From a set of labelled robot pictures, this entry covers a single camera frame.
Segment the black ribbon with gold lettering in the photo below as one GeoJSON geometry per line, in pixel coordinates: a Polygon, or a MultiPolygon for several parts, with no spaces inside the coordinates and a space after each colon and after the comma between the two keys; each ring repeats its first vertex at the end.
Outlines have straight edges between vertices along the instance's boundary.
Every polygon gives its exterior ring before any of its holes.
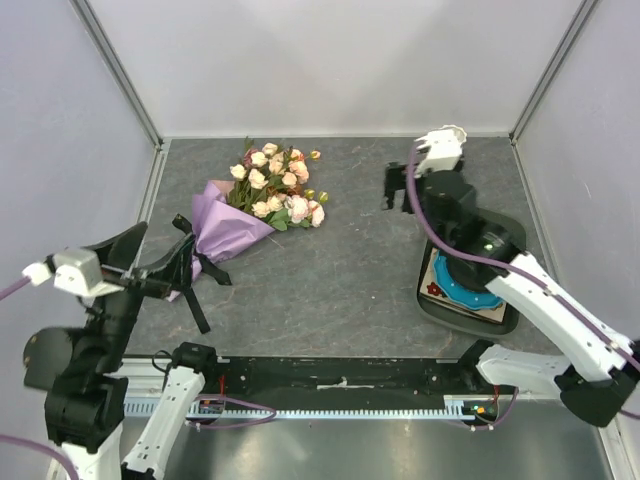
{"type": "Polygon", "coordinates": [[[176,214],[172,220],[172,225],[184,234],[182,240],[179,242],[176,274],[172,280],[172,287],[175,292],[181,294],[186,299],[199,332],[206,334],[211,331],[211,327],[193,288],[193,261],[196,260],[200,266],[201,274],[211,277],[218,285],[231,286],[231,277],[227,272],[211,262],[204,254],[196,250],[196,237],[193,226],[189,220],[181,214],[176,214]]]}

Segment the purple pink wrapping paper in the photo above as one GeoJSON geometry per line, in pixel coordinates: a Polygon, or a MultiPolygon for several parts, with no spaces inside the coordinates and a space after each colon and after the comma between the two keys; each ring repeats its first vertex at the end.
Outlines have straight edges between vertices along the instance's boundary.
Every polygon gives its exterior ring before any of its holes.
{"type": "MultiPolygon", "coordinates": [[[[233,187],[232,181],[211,180],[202,193],[192,198],[189,221],[196,237],[196,250],[218,267],[274,231],[269,225],[274,213],[271,202],[249,201],[249,212],[245,213],[233,207],[226,197],[233,187]]],[[[193,266],[196,280],[202,274],[196,260],[193,266]]]]}

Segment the pink artificial flower bunch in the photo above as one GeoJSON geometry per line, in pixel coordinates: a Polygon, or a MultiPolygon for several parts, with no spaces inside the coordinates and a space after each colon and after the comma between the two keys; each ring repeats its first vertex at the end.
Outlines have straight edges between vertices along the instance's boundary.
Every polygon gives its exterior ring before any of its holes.
{"type": "Polygon", "coordinates": [[[230,167],[233,184],[225,194],[228,204],[276,231],[318,228],[324,223],[328,193],[308,187],[308,162],[320,159],[320,151],[304,153],[272,142],[258,148],[250,138],[244,140],[244,148],[242,159],[230,167]]]}

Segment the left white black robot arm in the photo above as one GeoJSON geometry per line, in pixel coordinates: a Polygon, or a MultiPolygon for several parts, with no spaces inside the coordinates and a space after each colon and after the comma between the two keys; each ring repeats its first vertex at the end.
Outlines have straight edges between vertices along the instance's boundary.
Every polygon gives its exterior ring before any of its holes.
{"type": "Polygon", "coordinates": [[[146,427],[126,455],[119,453],[129,381],[117,376],[145,298],[185,295],[198,329],[210,327],[192,288],[195,234],[188,220],[172,224],[182,238],[159,260],[134,264],[148,225],[140,222],[98,244],[65,249],[29,265],[34,285],[89,300],[81,328],[49,327],[25,345],[25,386],[45,392],[49,439],[70,462],[72,479],[161,479],[188,410],[219,382],[214,348],[183,343],[171,355],[166,383],[146,427]]]}

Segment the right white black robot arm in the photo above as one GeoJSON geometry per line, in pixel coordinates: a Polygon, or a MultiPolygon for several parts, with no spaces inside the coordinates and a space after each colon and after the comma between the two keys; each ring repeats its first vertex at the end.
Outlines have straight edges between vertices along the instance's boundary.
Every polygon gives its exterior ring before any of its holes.
{"type": "Polygon", "coordinates": [[[458,368],[458,381],[477,394],[490,385],[545,393],[580,420],[599,428],[624,414],[639,384],[639,344],[616,332],[573,299],[520,247],[512,230],[477,205],[476,189],[453,168],[415,178],[409,166],[384,172],[385,206],[403,191],[402,209],[429,238],[428,292],[478,313],[514,310],[559,350],[549,356],[478,341],[458,368]]]}

